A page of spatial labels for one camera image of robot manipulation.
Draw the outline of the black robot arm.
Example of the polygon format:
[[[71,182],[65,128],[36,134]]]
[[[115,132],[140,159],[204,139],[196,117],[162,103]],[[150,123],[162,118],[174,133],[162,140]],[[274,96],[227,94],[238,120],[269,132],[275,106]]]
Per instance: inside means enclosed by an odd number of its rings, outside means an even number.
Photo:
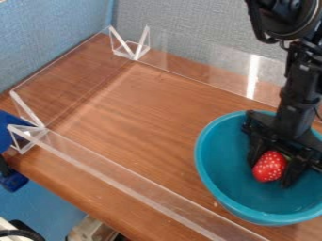
[[[281,185],[289,187],[307,169],[322,172],[322,139],[311,129],[322,105],[322,0],[244,1],[258,41],[287,52],[277,113],[246,112],[247,162],[254,166],[270,149],[285,154]]]

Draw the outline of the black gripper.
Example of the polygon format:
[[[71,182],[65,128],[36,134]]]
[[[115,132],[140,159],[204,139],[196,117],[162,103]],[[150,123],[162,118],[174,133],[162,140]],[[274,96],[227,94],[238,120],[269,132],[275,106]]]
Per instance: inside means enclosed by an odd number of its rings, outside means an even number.
[[[255,166],[267,151],[285,154],[290,161],[281,185],[289,188],[307,168],[322,172],[322,138],[311,129],[321,94],[297,95],[281,91],[277,113],[248,110],[242,130],[248,136],[247,163]]]

